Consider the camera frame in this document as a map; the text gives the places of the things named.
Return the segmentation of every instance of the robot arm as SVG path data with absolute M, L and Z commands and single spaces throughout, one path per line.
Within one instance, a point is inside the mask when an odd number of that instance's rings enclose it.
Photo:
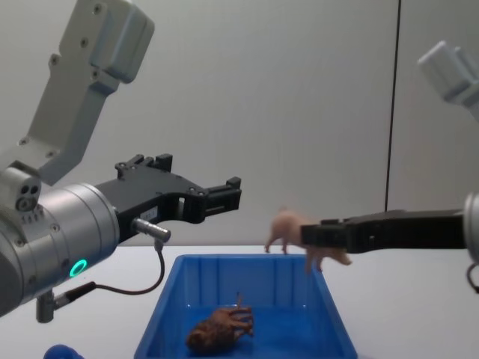
M 479 121 L 479 67 L 460 48 L 438 43 L 418 64 L 440 97 L 468 109 Z M 405 212 L 328 220 L 302 227 L 302 243 L 364 253 L 386 248 L 468 248 L 479 264 L 479 195 L 472 193 L 463 210 Z
M 146 233 L 162 260 L 171 234 L 159 222 L 199 224 L 238 209 L 239 178 L 203 188 L 172 174 L 170 155 L 135 156 L 97 186 L 41 192 L 80 163 L 106 97 L 136 77 L 153 30 L 129 0 L 77 0 L 28 135 L 0 156 L 0 317 L 37 298 L 37 320 L 49 322 L 74 300 L 54 298 L 52 288 L 121 242 Z

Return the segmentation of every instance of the blue plastic bin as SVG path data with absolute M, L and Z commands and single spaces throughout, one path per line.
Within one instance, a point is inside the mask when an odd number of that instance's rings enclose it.
M 323 275 L 301 255 L 178 257 L 135 359 L 193 358 L 188 333 L 217 307 L 251 306 L 254 336 L 215 358 L 357 358 Z

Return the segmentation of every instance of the green indicator light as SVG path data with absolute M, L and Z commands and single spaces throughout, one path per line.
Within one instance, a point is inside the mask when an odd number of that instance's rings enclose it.
M 75 277 L 78 274 L 82 273 L 85 268 L 87 268 L 87 261 L 86 260 L 79 260 L 70 270 L 70 276 Z

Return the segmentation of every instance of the gray robot arm segment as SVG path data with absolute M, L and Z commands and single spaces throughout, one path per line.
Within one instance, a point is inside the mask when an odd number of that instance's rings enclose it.
M 418 65 L 444 101 L 462 105 L 479 122 L 479 66 L 463 49 L 441 41 Z
M 106 98 L 136 77 L 153 32 L 129 1 L 77 1 L 28 134 L 0 156 L 0 173 L 14 167 L 54 185 L 77 166 Z

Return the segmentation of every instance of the white tabletop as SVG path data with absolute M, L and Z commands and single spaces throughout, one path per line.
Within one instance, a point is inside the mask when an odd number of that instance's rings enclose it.
M 261 246 L 165 247 L 166 276 L 180 254 L 262 252 Z M 478 357 L 479 295 L 466 283 L 465 251 L 377 251 L 352 259 L 349 267 L 327 261 L 324 275 L 360 358 Z M 143 289 L 158 275 L 152 248 L 122 247 L 55 293 L 90 280 Z M 46 325 L 35 321 L 29 302 L 0 318 L 0 358 L 41 359 L 62 343 L 86 359 L 132 359 L 161 290 L 140 296 L 96 290 Z

